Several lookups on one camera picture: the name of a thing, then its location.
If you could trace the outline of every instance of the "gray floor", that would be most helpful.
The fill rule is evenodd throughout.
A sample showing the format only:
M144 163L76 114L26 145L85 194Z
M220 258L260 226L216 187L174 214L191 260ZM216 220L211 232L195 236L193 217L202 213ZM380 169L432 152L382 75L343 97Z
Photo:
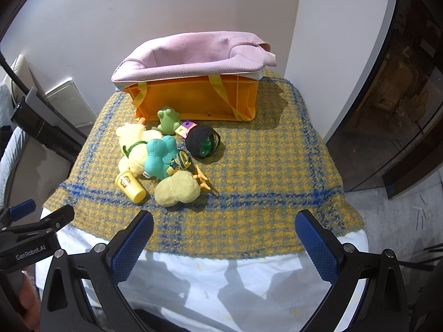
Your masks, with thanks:
M403 261L422 261L441 255L423 251L425 247L443 243L441 182L391 201L384 188L346 193L345 198L365 220L370 252L391 248L397 259ZM408 302L413 304L428 272L402 268L402 273Z

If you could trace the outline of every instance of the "white sheet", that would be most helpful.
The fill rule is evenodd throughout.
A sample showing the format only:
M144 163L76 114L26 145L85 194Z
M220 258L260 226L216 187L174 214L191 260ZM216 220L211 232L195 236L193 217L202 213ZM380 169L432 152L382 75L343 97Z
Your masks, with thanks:
M42 217L50 211L43 209ZM69 254L107 241L73 226L58 232ZM363 230L339 238L367 252ZM44 288L51 258L37 263L36 285ZM210 260L143 251L119 288L133 308L164 317L189 331L298 331L330 287L306 252L248 260ZM364 288L360 280L336 331L344 330ZM100 306L89 281L86 291Z

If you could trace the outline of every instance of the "yellow and blue blanket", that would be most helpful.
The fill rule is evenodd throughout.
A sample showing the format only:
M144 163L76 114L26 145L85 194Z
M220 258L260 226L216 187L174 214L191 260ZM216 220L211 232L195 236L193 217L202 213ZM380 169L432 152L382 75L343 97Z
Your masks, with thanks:
M150 197L139 205L115 187L122 157L115 131L125 122L134 123L131 102L122 92L110 97L68 180L45 204L49 210L74 206L73 225L81 230L109 240L145 209L155 221L146 246L150 251L257 258L303 248L294 217L304 208L335 235L363 228L358 212L344 200L340 175L300 93L277 74L267 71L259 82L252 122L207 122L220 134L222 145L213 156L194 162L215 193L202 193L190 204L158 206L152 180L141 180Z

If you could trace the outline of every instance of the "metal screw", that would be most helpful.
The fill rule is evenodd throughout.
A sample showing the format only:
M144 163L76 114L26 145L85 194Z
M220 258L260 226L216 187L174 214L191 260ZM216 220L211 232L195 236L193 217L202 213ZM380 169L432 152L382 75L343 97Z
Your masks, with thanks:
M96 252L102 252L106 248L106 245L104 243L99 243L98 245L94 246L94 251Z
M61 256L63 256L64 253L65 253L64 250L56 250L56 252L54 253L54 257L60 258Z
M345 243L345 244L343 245L343 249L344 249L346 252L354 252L354 251L355 251L355 246L354 246L352 243Z
M388 257L395 257L395 253L394 253L394 251L393 250L391 250L391 249L389 249L389 248L387 248L386 250L385 250L385 253L386 253L386 256L388 256Z

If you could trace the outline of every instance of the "orange plastic bin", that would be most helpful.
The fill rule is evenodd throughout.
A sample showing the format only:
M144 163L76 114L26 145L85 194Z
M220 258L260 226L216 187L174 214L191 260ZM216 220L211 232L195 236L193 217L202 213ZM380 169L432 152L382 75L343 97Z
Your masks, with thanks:
M257 87L254 79L214 75L149 81L123 91L134 100L136 118L148 121L158 121L157 112L164 106L179 112L181 120L251 121L256 112Z

